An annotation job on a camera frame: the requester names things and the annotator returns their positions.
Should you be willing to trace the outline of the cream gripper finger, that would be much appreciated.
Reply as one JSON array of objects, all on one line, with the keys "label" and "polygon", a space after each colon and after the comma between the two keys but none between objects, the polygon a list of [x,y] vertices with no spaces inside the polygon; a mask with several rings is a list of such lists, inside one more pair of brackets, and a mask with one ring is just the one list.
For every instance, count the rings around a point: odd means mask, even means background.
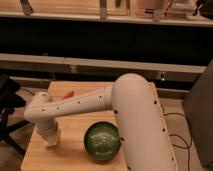
[{"label": "cream gripper finger", "polygon": [[44,136],[44,144],[46,148],[54,147],[60,139],[60,130],[50,132]]}]

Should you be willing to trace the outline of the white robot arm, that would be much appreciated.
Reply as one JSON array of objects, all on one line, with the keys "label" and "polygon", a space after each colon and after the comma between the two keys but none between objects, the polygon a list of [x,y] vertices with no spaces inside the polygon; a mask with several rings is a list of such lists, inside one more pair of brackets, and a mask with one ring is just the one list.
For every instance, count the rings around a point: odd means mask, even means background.
[{"label": "white robot arm", "polygon": [[115,114],[128,171],[178,171],[158,100],[148,81],[138,74],[124,74],[109,87],[61,101],[38,92],[24,117],[52,146],[57,142],[57,117],[106,110]]}]

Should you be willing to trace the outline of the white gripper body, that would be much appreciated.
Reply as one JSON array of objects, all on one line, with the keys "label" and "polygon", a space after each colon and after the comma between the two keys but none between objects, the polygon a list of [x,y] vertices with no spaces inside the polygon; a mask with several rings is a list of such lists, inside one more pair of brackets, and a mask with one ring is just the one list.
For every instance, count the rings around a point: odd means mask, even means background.
[{"label": "white gripper body", "polygon": [[37,133],[44,139],[44,136],[50,132],[59,130],[58,123],[55,120],[44,120],[35,124]]}]

